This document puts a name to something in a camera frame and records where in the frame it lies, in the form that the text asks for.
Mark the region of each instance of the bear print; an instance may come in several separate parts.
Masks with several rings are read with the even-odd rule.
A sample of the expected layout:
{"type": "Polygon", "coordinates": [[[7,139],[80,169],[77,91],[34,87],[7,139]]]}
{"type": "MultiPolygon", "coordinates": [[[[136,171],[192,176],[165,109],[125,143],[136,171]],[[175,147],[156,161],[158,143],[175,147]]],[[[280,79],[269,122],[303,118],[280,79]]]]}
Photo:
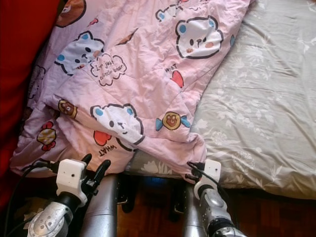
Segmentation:
{"type": "Polygon", "coordinates": [[[68,115],[74,119],[77,115],[78,108],[66,100],[60,100],[58,103],[58,109],[63,114],[68,115]]]}
{"type": "Polygon", "coordinates": [[[68,0],[57,18],[56,26],[63,28],[78,21],[84,15],[85,10],[85,0],[68,0]]]}
{"type": "Polygon", "coordinates": [[[76,69],[83,68],[103,52],[104,43],[94,39],[90,31],[81,33],[58,55],[55,64],[60,65],[64,73],[72,76],[76,69]]]}
{"type": "Polygon", "coordinates": [[[96,105],[90,108],[90,113],[107,130],[116,134],[118,143],[127,151],[133,151],[131,144],[137,145],[145,138],[142,121],[131,104],[96,105]]]}
{"type": "Polygon", "coordinates": [[[167,112],[162,120],[156,119],[156,131],[159,131],[162,129],[163,126],[168,128],[169,130],[176,130],[180,127],[180,125],[183,124],[185,127],[190,127],[190,122],[187,120],[187,116],[180,116],[179,114],[175,112],[167,112]]]}
{"type": "Polygon", "coordinates": [[[219,52],[223,33],[212,17],[195,17],[181,20],[176,25],[177,50],[182,58],[209,58],[219,52]]]}
{"type": "Polygon", "coordinates": [[[175,17],[180,10],[182,11],[183,8],[180,6],[177,6],[176,4],[172,4],[169,7],[167,7],[165,10],[159,9],[155,15],[156,15],[157,20],[159,20],[159,22],[162,22],[171,17],[175,17]]]}

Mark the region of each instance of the silver metal cylinder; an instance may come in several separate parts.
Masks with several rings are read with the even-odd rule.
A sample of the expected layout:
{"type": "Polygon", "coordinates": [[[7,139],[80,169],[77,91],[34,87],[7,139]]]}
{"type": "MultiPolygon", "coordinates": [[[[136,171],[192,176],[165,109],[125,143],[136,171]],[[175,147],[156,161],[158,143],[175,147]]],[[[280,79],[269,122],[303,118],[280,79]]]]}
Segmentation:
{"type": "Polygon", "coordinates": [[[98,186],[84,216],[80,237],[116,237],[118,212],[118,177],[107,175],[98,186]]]}
{"type": "Polygon", "coordinates": [[[199,212],[199,200],[194,196],[194,186],[186,185],[185,220],[182,237],[206,237],[199,212]]]}

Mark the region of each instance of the speech bubble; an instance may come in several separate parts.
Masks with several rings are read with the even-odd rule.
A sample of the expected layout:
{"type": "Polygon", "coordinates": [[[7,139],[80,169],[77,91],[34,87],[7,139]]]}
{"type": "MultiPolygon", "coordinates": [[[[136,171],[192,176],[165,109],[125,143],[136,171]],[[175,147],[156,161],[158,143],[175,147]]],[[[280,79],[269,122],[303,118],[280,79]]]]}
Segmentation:
{"type": "Polygon", "coordinates": [[[91,74],[99,78],[101,86],[110,86],[113,80],[119,79],[121,75],[125,74],[127,69],[123,59],[120,56],[114,55],[113,57],[107,53],[96,58],[90,63],[91,74]]]}

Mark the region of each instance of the red fabric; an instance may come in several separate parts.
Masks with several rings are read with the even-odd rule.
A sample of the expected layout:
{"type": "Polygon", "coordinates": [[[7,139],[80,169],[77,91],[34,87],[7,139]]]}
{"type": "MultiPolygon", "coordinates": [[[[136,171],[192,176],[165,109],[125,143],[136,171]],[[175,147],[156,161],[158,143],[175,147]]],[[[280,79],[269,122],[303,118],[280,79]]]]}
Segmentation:
{"type": "Polygon", "coordinates": [[[7,205],[13,189],[15,188],[19,179],[19,175],[14,174],[9,170],[0,178],[0,213],[7,205]]]}
{"type": "Polygon", "coordinates": [[[0,210],[5,193],[2,176],[16,148],[27,78],[55,23],[59,1],[0,1],[0,210]]]}

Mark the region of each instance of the pink blanket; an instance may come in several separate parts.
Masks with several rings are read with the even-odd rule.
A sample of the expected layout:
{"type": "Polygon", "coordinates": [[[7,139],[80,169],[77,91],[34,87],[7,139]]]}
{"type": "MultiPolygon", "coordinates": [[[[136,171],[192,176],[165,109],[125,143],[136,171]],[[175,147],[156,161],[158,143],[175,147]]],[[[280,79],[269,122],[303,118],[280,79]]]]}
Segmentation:
{"type": "MultiPolygon", "coordinates": [[[[38,158],[105,159],[136,149],[183,177],[204,162],[196,106],[234,43],[250,0],[70,0],[40,55],[11,169],[38,158]]],[[[34,177],[49,176],[34,170],[34,177]]]]}

